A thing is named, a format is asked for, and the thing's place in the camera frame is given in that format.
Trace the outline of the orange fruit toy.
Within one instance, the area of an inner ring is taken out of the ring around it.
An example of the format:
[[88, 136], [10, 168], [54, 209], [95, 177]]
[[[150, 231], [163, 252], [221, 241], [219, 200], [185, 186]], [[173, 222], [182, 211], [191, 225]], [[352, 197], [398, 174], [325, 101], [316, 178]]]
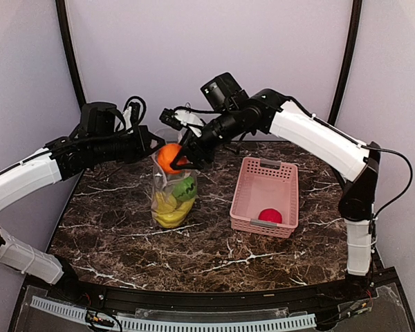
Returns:
[[157, 163], [167, 175], [177, 175], [183, 171], [182, 169], [173, 169], [171, 166], [180, 150], [181, 146], [178, 143], [169, 143], [158, 151]]

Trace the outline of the green watermelon toy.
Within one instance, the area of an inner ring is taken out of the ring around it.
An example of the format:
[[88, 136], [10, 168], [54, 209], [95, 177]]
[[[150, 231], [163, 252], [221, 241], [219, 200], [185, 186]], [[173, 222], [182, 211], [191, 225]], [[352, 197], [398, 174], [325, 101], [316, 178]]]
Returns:
[[192, 176], [184, 178], [177, 183], [172, 191], [172, 195], [177, 201], [185, 202], [193, 199], [197, 193], [196, 181]]

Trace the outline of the clear polka dot zip bag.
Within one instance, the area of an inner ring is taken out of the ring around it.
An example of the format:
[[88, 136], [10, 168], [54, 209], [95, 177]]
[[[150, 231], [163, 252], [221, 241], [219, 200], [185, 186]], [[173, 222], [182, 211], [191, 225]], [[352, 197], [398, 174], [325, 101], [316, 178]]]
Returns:
[[152, 199], [151, 215], [162, 228], [179, 227], [196, 200], [198, 183], [194, 170], [181, 170], [177, 174], [167, 173], [160, 166], [159, 153], [152, 157]]

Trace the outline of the yellow pear toy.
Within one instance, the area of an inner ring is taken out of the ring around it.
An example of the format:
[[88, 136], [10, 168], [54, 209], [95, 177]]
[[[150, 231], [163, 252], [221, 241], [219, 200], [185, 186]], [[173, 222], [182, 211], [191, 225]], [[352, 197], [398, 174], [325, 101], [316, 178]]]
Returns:
[[164, 228], [176, 228], [180, 221], [174, 214], [177, 201], [173, 196], [167, 196], [164, 192], [155, 192], [152, 204], [152, 216]]

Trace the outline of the yellow banana toy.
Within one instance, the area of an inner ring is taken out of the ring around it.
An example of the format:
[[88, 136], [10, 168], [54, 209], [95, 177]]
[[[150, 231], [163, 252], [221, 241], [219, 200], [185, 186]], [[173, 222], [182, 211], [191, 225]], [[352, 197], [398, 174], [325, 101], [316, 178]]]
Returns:
[[185, 202], [182, 202], [181, 205], [169, 213], [157, 214], [157, 222], [164, 228], [176, 228], [182, 222], [184, 222], [186, 216], [189, 214], [192, 206], [195, 202], [195, 199], [191, 199]]

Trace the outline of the pink perforated plastic basket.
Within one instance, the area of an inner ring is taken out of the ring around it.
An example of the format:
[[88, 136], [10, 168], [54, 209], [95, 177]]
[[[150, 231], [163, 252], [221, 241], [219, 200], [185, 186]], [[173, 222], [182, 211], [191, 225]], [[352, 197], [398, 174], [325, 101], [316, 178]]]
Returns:
[[[281, 212], [282, 223], [260, 221], [267, 208]], [[298, 169], [292, 163], [245, 157], [230, 208], [231, 228], [287, 239], [299, 223]]]

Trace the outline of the red apple toy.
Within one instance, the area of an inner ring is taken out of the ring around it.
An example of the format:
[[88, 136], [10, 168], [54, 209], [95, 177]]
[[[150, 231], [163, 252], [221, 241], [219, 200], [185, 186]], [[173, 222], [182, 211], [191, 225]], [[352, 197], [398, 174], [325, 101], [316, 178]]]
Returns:
[[273, 208], [267, 208], [259, 213], [258, 219], [260, 221], [267, 221], [271, 223], [282, 223], [283, 216], [281, 212]]

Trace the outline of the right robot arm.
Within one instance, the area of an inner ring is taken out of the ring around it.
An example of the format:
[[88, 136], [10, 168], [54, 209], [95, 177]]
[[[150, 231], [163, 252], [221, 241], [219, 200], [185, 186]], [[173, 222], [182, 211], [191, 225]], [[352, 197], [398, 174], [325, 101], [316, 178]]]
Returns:
[[165, 109], [160, 121], [180, 130], [186, 128], [181, 151], [171, 166], [187, 158], [185, 169], [203, 169], [214, 160], [214, 150], [238, 136], [258, 131], [282, 138], [318, 157], [344, 179], [338, 210], [347, 225], [350, 276], [339, 286], [346, 300], [366, 288], [371, 267], [374, 201], [380, 163], [379, 146], [357, 140], [307, 111], [294, 97], [272, 89], [249, 96], [230, 73], [223, 73], [201, 87], [216, 117], [204, 123], [202, 110], [179, 106]]

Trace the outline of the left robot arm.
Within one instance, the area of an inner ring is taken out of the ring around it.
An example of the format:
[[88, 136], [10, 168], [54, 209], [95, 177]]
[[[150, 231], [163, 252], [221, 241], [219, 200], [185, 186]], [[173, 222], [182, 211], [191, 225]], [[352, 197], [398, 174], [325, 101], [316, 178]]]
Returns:
[[[43, 187], [66, 181], [105, 162], [132, 164], [151, 156], [165, 141], [141, 121], [146, 103], [136, 97], [132, 107], [119, 111], [109, 102], [81, 108], [80, 122], [68, 136], [59, 137], [32, 155], [0, 171], [0, 212]], [[84, 295], [70, 264], [18, 240], [0, 226], [0, 264], [56, 285], [68, 301]]]

